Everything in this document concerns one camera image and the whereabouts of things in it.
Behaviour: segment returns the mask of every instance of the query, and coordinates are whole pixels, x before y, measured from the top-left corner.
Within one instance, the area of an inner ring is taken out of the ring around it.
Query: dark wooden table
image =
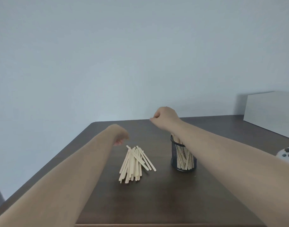
[[[276,154],[279,150],[289,147],[289,138],[244,122],[243,116],[190,117],[183,120],[270,154]],[[126,144],[131,147],[140,146],[157,171],[145,171],[139,182],[120,184],[119,170],[127,148],[125,145],[114,147],[76,226],[127,224],[264,226],[200,163],[191,173],[173,169],[170,165],[170,134],[156,128],[149,120],[90,124],[15,192],[0,207],[0,214],[43,175],[112,123],[117,123],[128,130],[130,140]]]

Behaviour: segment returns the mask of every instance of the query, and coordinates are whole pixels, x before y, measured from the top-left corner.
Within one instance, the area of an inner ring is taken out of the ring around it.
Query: wooden sticks in cup
[[[156,168],[139,146],[131,149],[127,145],[127,148],[127,154],[119,171],[120,183],[122,183],[122,180],[124,179],[125,183],[129,183],[130,180],[133,181],[134,179],[135,181],[139,181],[140,177],[142,176],[142,166],[148,171],[152,170],[152,168],[154,171],[156,171]]]

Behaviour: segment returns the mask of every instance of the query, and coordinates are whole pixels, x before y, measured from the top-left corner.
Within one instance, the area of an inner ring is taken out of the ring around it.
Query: forearm
[[[182,121],[170,132],[268,226],[289,226],[288,163]]]
[[[74,226],[116,134],[106,129],[57,165],[0,216],[0,227]]]

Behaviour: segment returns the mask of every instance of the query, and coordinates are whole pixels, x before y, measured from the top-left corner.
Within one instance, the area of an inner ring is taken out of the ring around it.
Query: game controller
[[[289,147],[279,151],[276,157],[289,162]]]

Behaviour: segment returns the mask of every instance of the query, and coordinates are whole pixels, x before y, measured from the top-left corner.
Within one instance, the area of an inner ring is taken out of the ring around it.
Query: mesh container
[[[171,165],[183,172],[189,172],[196,169],[197,159],[189,152],[189,150],[180,143],[174,141],[171,135],[172,141],[172,159]]]

